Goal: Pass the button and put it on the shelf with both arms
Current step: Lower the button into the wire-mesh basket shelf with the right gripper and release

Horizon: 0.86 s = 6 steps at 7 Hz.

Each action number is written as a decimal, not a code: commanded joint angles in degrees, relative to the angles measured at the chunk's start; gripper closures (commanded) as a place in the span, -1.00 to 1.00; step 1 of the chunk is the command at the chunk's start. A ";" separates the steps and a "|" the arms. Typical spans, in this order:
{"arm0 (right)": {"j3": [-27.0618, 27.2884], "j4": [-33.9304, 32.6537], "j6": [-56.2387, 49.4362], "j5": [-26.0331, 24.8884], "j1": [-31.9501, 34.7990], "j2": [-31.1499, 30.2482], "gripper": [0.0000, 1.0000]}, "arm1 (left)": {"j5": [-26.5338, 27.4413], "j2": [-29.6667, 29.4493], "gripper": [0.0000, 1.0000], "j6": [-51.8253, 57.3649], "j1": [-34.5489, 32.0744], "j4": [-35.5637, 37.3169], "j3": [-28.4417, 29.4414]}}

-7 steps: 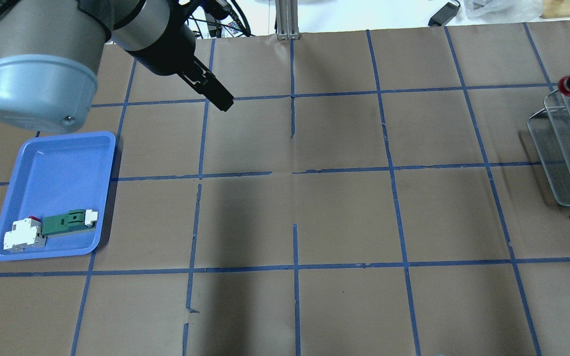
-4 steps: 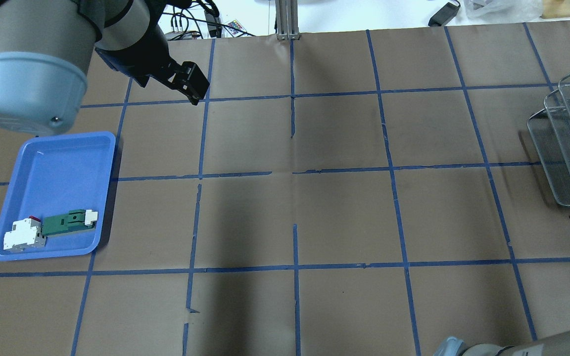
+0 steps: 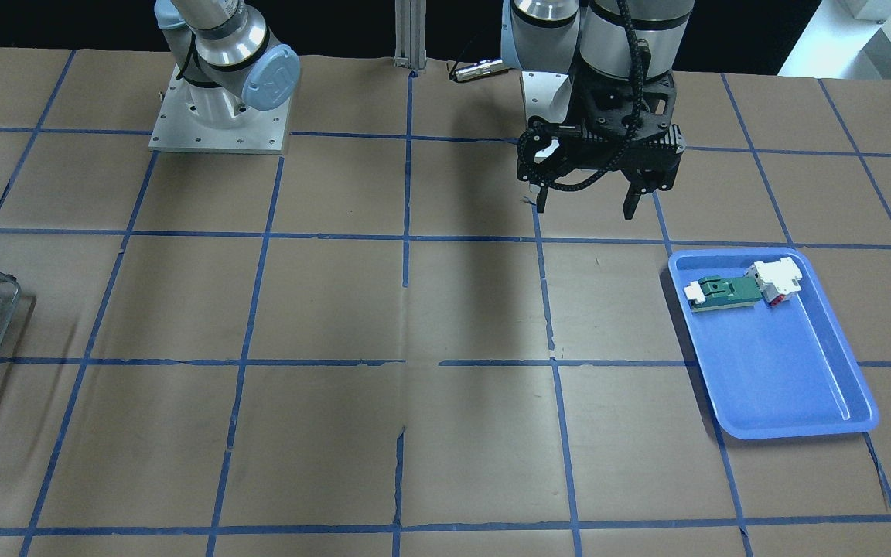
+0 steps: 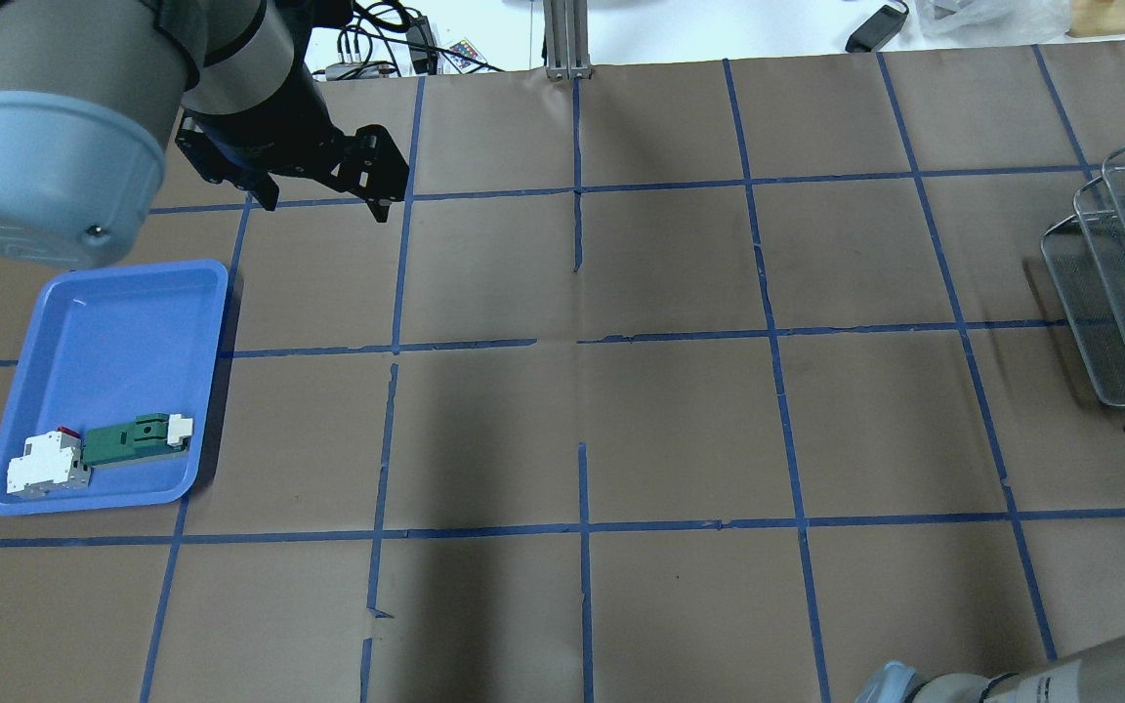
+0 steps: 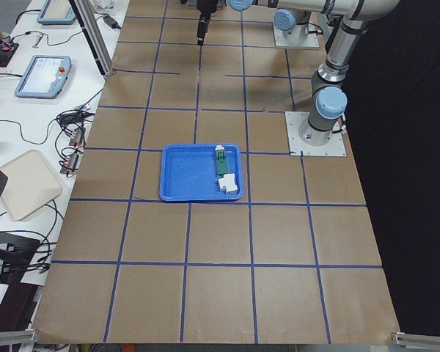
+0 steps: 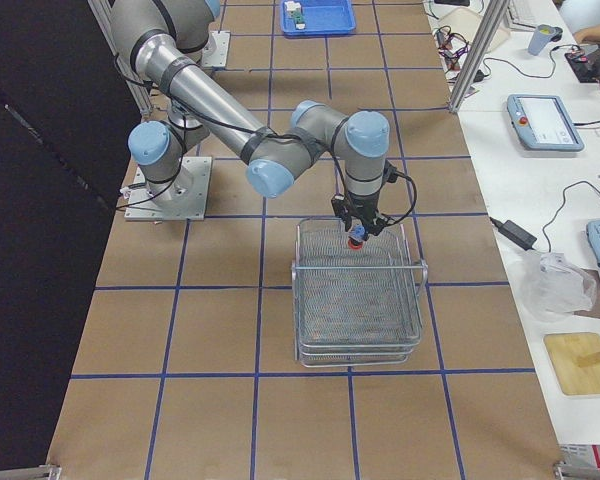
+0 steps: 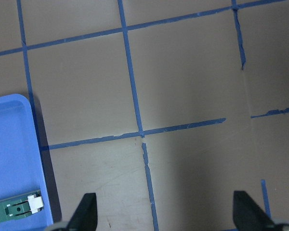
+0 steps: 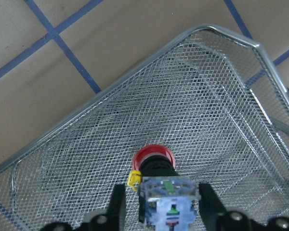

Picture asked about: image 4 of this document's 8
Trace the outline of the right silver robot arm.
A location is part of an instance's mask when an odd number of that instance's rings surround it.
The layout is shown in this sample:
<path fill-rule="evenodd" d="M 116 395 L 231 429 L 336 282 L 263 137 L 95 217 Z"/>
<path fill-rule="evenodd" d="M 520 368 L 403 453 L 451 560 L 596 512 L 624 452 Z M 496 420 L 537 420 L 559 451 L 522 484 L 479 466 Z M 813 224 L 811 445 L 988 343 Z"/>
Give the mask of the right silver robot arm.
<path fill-rule="evenodd" d="M 1125 636 L 1017 675 L 925 677 L 886 663 L 857 702 L 1125 702 Z"/>

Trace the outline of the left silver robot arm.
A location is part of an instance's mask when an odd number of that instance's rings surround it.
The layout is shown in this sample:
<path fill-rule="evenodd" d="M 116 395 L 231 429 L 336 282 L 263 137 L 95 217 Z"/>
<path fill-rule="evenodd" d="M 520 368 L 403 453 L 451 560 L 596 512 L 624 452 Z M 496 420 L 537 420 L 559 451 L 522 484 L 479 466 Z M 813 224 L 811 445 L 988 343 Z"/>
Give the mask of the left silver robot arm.
<path fill-rule="evenodd" d="M 0 1 L 0 256 L 120 262 L 174 145 L 267 210 L 310 180 L 389 217 L 410 180 L 392 134 L 348 135 L 305 62 L 352 1 Z"/>

